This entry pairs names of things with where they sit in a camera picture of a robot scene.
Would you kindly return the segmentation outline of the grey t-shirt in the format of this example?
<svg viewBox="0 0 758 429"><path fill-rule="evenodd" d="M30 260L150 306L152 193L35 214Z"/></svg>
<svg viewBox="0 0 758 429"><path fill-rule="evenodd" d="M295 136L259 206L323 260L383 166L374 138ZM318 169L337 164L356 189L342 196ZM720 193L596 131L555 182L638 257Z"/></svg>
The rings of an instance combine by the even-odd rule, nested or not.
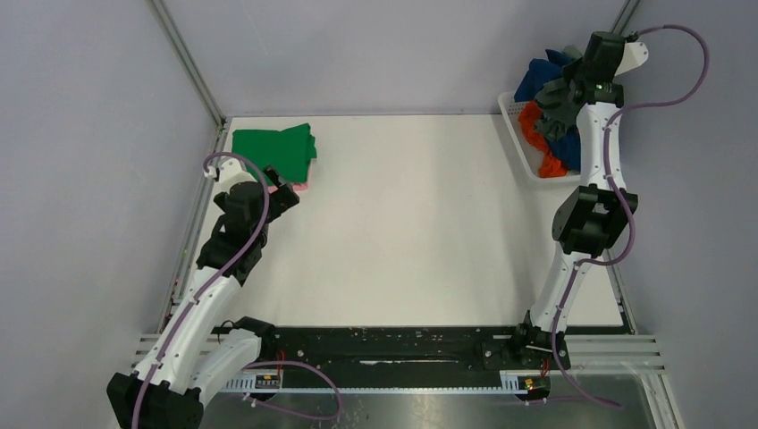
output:
<svg viewBox="0 0 758 429"><path fill-rule="evenodd" d="M584 92L584 87L573 80L558 78L546 82L535 96L542 116L534 129L551 142L577 132L577 116L584 105Z"/></svg>

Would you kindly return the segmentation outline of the blue t-shirt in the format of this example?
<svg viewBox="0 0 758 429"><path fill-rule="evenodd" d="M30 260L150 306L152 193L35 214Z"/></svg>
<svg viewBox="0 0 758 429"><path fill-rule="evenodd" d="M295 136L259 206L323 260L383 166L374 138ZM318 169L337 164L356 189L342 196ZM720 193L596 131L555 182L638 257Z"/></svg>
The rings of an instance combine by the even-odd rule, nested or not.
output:
<svg viewBox="0 0 758 429"><path fill-rule="evenodd" d="M534 58L530 61L526 74L519 83L513 96L516 102L534 100L543 85L562 76L562 68L571 63L574 58L562 51L547 49L544 58ZM579 133L569 133L563 139L551 142L546 140L553 155L566 166L569 172L580 170L580 137Z"/></svg>

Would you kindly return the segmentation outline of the folded green t-shirt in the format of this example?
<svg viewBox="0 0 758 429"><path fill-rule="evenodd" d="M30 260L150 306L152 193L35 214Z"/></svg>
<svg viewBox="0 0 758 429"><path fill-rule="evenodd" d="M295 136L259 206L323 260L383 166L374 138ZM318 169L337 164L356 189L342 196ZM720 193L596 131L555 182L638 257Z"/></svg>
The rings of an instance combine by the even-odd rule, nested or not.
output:
<svg viewBox="0 0 758 429"><path fill-rule="evenodd" d="M307 122L284 130L235 130L232 152L245 156L261 170L272 166L286 181L304 184L312 161L317 159L316 137Z"/></svg>

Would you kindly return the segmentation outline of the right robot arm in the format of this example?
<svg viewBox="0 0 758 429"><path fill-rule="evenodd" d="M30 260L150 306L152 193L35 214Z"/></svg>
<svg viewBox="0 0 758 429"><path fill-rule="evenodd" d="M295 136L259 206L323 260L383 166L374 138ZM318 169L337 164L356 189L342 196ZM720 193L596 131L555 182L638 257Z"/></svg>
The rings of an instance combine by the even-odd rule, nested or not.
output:
<svg viewBox="0 0 758 429"><path fill-rule="evenodd" d="M535 131L549 141L577 134L580 160L579 183L553 217L556 248L546 283L507 342L509 358L528 369L569 363L564 336L579 285L638 206L620 172L617 134L624 89L614 79L634 67L626 47L621 35L594 32L584 53L534 98L541 113Z"/></svg>

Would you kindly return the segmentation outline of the folded pink t-shirt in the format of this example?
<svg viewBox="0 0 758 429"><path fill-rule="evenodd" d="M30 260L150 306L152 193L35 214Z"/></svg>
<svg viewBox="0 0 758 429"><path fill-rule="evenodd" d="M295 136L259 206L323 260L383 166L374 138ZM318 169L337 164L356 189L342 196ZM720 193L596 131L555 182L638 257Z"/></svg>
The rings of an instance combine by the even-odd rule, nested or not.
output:
<svg viewBox="0 0 758 429"><path fill-rule="evenodd" d="M270 194L273 194L278 189L283 189L283 188L290 188L294 192L300 193L308 189L308 184L307 183L284 183L282 186L269 185L267 187L268 192Z"/></svg>

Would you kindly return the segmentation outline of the white plastic basket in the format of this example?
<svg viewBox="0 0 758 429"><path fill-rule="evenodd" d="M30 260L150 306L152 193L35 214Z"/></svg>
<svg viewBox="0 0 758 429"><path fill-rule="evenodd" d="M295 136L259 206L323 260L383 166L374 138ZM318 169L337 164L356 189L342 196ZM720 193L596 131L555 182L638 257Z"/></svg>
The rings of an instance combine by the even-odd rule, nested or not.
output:
<svg viewBox="0 0 758 429"><path fill-rule="evenodd" d="M507 130L510 134L518 159L523 164L526 176L534 183L544 185L575 185L579 183L577 172L567 172L560 177L543 178L538 174L543 164L543 152L532 146L525 138L518 117L526 106L526 102L516 102L513 98L514 90L505 91L498 95L497 101L504 118Z"/></svg>

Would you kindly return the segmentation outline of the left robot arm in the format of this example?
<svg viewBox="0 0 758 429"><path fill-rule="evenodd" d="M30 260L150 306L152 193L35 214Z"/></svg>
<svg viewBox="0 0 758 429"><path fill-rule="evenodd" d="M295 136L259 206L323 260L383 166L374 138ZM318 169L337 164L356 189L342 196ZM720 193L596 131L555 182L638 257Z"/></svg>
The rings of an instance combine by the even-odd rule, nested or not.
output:
<svg viewBox="0 0 758 429"><path fill-rule="evenodd" d="M237 298L262 257L268 225L299 203L273 166L271 187L247 172L223 184L214 202L222 213L202 246L191 284L159 339L130 374L116 373L106 387L121 428L197 428L206 406L249 361L269 366L277 355L271 324L243 318L218 349L200 352L223 312Z"/></svg>

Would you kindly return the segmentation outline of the orange t-shirt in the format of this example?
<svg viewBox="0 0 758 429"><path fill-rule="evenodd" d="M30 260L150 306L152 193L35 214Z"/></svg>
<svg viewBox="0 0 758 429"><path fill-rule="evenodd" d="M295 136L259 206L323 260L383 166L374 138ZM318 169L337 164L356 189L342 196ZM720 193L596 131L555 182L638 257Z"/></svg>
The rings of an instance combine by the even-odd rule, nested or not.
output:
<svg viewBox="0 0 758 429"><path fill-rule="evenodd" d="M537 170L538 177L542 179L564 177L569 170L553 155L544 136L535 129L536 122L542 118L542 115L542 111L534 100L527 102L518 116L520 129L526 142L539 151L543 157Z"/></svg>

